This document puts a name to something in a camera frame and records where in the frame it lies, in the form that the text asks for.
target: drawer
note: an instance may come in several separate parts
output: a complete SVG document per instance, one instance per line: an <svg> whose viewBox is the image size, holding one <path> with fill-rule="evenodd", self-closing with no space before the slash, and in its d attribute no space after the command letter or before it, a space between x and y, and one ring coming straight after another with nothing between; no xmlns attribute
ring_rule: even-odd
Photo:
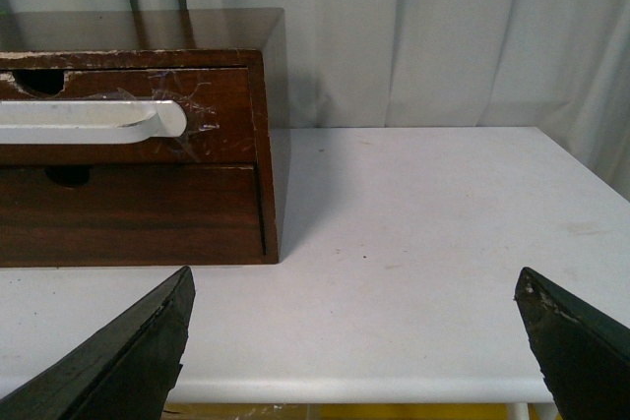
<svg viewBox="0 0 630 420"><path fill-rule="evenodd" d="M1 165L245 163L256 148L246 68L15 70L0 72L0 99L174 100L186 114L178 138L115 146L3 145Z"/></svg>
<svg viewBox="0 0 630 420"><path fill-rule="evenodd" d="M245 264L264 254L253 166L0 169L0 266Z"/></svg>

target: wood grain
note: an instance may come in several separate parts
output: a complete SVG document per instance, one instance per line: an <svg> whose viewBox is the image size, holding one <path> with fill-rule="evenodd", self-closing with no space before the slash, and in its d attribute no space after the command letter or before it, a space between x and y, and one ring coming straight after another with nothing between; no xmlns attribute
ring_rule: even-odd
<svg viewBox="0 0 630 420"><path fill-rule="evenodd" d="M262 254L252 166L95 166L77 188L0 170L0 265L222 263Z"/></svg>

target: table surface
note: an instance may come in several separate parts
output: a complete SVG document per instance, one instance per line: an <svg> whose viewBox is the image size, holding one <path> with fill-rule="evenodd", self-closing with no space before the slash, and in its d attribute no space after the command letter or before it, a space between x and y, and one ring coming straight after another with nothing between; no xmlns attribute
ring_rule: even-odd
<svg viewBox="0 0 630 420"><path fill-rule="evenodd" d="M283 260L193 269L171 401L551 401L524 266L630 326L630 203L538 129L291 140ZM0 395L173 271L0 270Z"/></svg>

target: yellow floor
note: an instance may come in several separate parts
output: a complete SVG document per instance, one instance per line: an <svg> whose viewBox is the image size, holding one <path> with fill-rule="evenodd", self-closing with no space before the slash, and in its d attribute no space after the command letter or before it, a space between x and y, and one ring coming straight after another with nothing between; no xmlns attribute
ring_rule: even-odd
<svg viewBox="0 0 630 420"><path fill-rule="evenodd" d="M305 405L168 404L162 420L297 420L306 418ZM530 408L530 415L537 415ZM325 404L323 420L506 420L503 404Z"/></svg>

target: white curtain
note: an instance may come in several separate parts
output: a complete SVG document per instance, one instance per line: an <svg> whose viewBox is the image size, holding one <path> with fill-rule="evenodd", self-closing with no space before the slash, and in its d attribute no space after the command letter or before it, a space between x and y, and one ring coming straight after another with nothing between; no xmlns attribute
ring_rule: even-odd
<svg viewBox="0 0 630 420"><path fill-rule="evenodd" d="M283 7L292 124L534 125L630 198L630 0L0 0Z"/></svg>

